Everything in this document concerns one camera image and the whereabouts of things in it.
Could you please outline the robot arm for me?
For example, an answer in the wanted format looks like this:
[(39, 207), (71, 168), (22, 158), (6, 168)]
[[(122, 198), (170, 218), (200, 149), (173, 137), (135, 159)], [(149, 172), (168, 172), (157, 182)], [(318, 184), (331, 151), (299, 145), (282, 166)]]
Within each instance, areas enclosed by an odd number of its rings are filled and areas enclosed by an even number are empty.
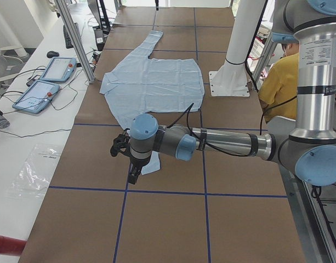
[(258, 156), (314, 186), (336, 182), (336, 1), (277, 1), (273, 32), (293, 35), (300, 44), (294, 129), (288, 135), (242, 134), (159, 125), (152, 115), (138, 115), (125, 151), (132, 164), (130, 184), (136, 183), (153, 152), (188, 161), (197, 150)]

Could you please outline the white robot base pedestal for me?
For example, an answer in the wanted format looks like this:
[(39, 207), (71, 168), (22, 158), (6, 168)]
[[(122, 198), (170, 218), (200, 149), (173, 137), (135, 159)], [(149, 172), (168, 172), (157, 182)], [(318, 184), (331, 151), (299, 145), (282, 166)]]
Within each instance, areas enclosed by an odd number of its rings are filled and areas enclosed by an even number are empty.
[(262, 0), (239, 2), (225, 62), (218, 71), (209, 72), (212, 96), (249, 97), (247, 60), (266, 6)]

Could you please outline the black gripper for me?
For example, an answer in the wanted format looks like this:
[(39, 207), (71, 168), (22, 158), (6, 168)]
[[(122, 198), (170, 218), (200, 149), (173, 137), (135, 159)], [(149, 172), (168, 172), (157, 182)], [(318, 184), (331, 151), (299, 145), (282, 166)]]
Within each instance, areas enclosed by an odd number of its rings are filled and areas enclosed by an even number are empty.
[(149, 163), (150, 159), (151, 157), (147, 157), (145, 159), (137, 159), (133, 157), (130, 159), (131, 169), (128, 174), (129, 184), (136, 184), (138, 177), (141, 174), (142, 168)]

